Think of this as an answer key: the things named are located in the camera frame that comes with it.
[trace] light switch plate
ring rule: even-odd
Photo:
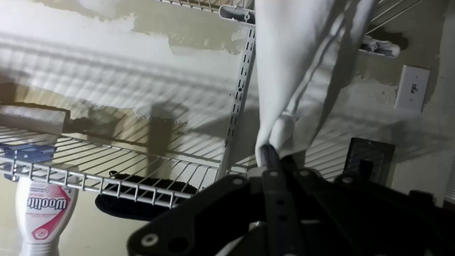
[[[395,109],[422,112],[430,72],[426,68],[403,66]]]

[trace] white cloth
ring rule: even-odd
[[[305,151],[349,84],[375,0],[257,0],[259,148],[279,156]]]

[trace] bottle label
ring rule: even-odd
[[[30,224],[38,224],[31,232],[35,240],[45,240],[55,231],[71,202],[68,194],[72,190],[53,184],[32,185],[27,198],[27,219]]]

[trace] white plastic bottle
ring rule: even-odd
[[[34,171],[33,175],[46,175],[46,172]],[[63,177],[51,175],[52,179]],[[76,181],[77,177],[68,177],[68,182]],[[20,256],[59,256],[59,238],[73,214],[78,192],[25,177],[19,179],[16,217],[22,234]]]

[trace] blue object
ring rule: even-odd
[[[22,145],[8,145],[0,143],[0,149],[3,151],[5,157],[10,159],[17,159],[26,161],[29,163],[41,163],[52,160],[54,153],[57,148],[48,145],[34,145],[34,144],[22,144]],[[11,169],[11,164],[5,164],[5,169]],[[17,172],[22,172],[22,168],[17,169]],[[17,182],[19,177],[13,177],[9,174],[4,174],[6,179]]]

